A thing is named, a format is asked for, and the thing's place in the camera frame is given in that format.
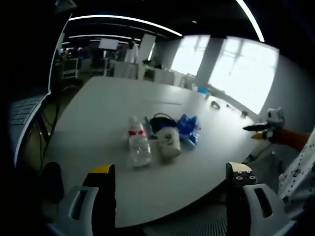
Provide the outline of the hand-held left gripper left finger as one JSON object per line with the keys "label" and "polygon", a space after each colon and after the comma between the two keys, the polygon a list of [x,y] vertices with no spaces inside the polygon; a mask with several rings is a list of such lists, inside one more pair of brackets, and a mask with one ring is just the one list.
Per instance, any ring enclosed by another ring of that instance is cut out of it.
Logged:
{"label": "hand-held left gripper left finger", "polygon": [[115,191],[115,165],[96,166],[60,203],[58,230],[66,236],[114,235]]}

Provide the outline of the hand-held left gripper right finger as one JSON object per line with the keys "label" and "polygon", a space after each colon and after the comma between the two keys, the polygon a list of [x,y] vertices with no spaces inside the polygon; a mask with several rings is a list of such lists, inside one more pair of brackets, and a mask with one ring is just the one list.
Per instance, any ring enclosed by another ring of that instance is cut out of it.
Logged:
{"label": "hand-held left gripper right finger", "polygon": [[285,236],[293,221],[284,203],[266,184],[258,184],[247,165],[226,164],[228,236]]}

